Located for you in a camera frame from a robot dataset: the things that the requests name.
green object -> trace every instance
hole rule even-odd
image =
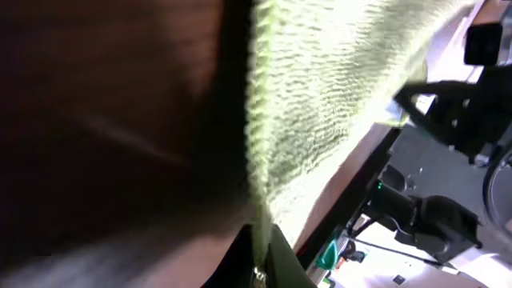
[[[326,251],[317,259],[316,265],[318,268],[324,270],[332,270],[338,264],[338,247],[336,241],[333,240],[329,243]]]

teal object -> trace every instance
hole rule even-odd
[[[329,243],[326,251],[318,257],[316,266],[324,270],[332,270],[336,268],[338,264],[338,247],[336,246],[336,240]]]

gray floor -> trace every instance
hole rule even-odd
[[[484,213],[482,181],[486,169],[470,166],[464,155],[448,150],[412,126],[404,128],[392,150],[390,164],[408,178],[407,194],[446,196],[473,211],[482,224],[478,237],[484,249],[500,253],[503,260],[512,263],[511,244],[496,235]],[[510,174],[500,177],[501,182],[512,186]]]

gray surface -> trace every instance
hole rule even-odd
[[[486,169],[470,166],[467,157],[448,150],[412,126],[404,128],[392,150],[390,164],[409,181],[406,194],[423,198],[446,196],[473,211],[482,224],[478,237],[484,250],[500,253],[504,261],[512,263],[512,245],[501,238],[485,216],[482,182]],[[500,188],[499,192],[510,193],[512,175],[499,177],[500,186],[509,187],[508,190]]]

textured cloth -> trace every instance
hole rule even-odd
[[[421,66],[430,38],[473,3],[258,2],[246,106],[257,265],[270,215],[293,245],[330,177]]]

